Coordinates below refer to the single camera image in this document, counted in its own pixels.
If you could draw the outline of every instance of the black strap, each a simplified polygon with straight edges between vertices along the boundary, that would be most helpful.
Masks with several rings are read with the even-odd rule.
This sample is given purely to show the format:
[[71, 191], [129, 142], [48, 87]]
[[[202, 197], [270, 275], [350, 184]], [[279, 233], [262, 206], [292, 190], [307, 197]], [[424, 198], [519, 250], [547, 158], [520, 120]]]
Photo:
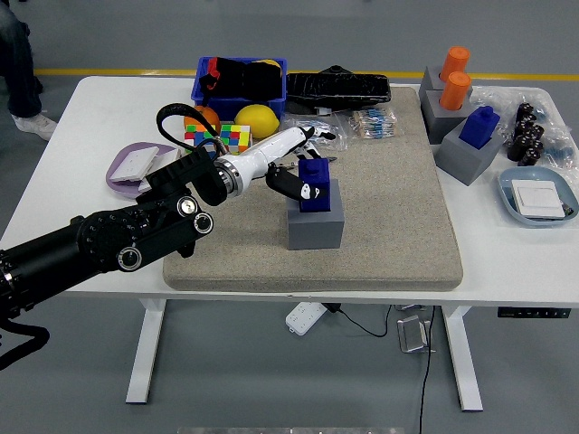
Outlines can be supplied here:
[[187, 143], [177, 140], [169, 133], [167, 133], [163, 128], [163, 121], [170, 116], [187, 116], [193, 118], [201, 125], [203, 125], [205, 128], [207, 128], [207, 131], [209, 131], [209, 133], [211, 133], [213, 137], [219, 136], [217, 131], [215, 131], [215, 128], [211, 126], [211, 124], [207, 121], [207, 119], [205, 119], [205, 117], [201, 113], [199, 113], [197, 109], [191, 106], [187, 106], [186, 104], [182, 104], [180, 102], [175, 102], [173, 104], [164, 106], [157, 113], [157, 128], [159, 130], [159, 133], [161, 133], [161, 136], [166, 138], [168, 141], [173, 142], [176, 145], [182, 146], [185, 149], [188, 149], [189, 151], [193, 151], [195, 150], [195, 148], [189, 146]]
[[0, 320], [0, 328], [17, 335], [31, 336], [32, 339], [0, 355], [0, 371], [28, 354], [40, 350], [46, 345], [51, 334], [43, 327], [13, 323], [8, 319]]

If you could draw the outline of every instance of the robotic arm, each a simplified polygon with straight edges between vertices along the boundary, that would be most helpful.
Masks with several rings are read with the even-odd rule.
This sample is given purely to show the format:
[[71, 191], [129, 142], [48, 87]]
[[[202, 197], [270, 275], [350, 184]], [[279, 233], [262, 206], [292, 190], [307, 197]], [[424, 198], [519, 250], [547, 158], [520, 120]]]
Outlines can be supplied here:
[[[162, 127], [165, 118], [196, 118], [213, 131], [216, 157], [202, 146], [191, 148], [175, 140]], [[30, 335], [31, 341], [0, 356], [0, 370], [40, 349], [48, 332], [11, 320], [38, 303], [100, 273], [135, 271], [177, 251], [184, 258], [194, 254], [197, 240], [214, 228], [211, 215], [185, 186], [191, 183], [201, 199], [217, 206], [228, 197], [247, 191], [252, 180], [265, 177], [273, 190], [296, 200], [309, 199], [308, 188], [276, 162], [287, 154], [321, 157], [308, 143], [312, 137], [334, 138], [315, 128], [294, 127], [275, 134], [240, 156], [224, 153], [223, 143], [197, 110], [184, 104], [162, 108], [157, 116], [159, 132], [192, 152], [151, 175], [151, 190], [137, 204], [115, 211], [78, 216], [71, 224], [9, 250], [0, 250], [0, 328]]]

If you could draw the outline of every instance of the white shoe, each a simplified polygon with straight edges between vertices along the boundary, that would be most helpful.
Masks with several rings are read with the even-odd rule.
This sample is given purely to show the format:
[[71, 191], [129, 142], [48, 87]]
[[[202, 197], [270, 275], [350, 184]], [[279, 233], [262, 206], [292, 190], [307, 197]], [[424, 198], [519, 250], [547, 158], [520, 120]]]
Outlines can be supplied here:
[[32, 118], [19, 118], [12, 115], [12, 119], [14, 119], [14, 123], [19, 130], [23, 131], [24, 133], [37, 134], [46, 141], [51, 139], [52, 133], [58, 125], [53, 120], [50, 120], [40, 114], [33, 116]]

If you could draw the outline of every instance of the gray box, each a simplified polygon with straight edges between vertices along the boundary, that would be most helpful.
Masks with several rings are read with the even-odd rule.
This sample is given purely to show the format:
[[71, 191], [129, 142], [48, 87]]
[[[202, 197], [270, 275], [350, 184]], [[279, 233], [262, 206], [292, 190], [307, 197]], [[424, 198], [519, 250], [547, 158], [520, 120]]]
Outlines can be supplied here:
[[481, 149], [469, 145], [459, 138], [466, 119], [442, 140], [434, 156], [436, 165], [463, 184], [471, 185], [492, 163], [503, 144], [502, 137], [495, 131]]
[[468, 97], [464, 98], [462, 107], [458, 110], [447, 110], [441, 107], [439, 102], [441, 96], [441, 90], [426, 90], [426, 98], [421, 103], [426, 133], [431, 145], [442, 143], [444, 136], [449, 134], [475, 110], [475, 107], [470, 104]]
[[[444, 90], [446, 83], [441, 80], [442, 65], [438, 66], [427, 66], [422, 76], [422, 81], [420, 83], [420, 88], [418, 89], [418, 98], [420, 103], [426, 97], [426, 90]], [[467, 92], [467, 97], [470, 99], [472, 94], [472, 86], [469, 87]]]
[[330, 179], [328, 212], [300, 212], [299, 202], [286, 199], [288, 250], [339, 249], [344, 231], [344, 207], [337, 179]]

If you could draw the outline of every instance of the jeans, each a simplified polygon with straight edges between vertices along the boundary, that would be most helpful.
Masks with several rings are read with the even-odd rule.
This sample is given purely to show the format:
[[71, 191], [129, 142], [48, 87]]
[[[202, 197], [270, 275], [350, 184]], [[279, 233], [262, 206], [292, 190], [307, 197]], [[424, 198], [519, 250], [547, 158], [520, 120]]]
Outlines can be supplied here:
[[8, 6], [0, 3], [0, 74], [8, 88], [8, 111], [19, 118], [36, 116], [43, 107], [36, 91], [27, 28]]

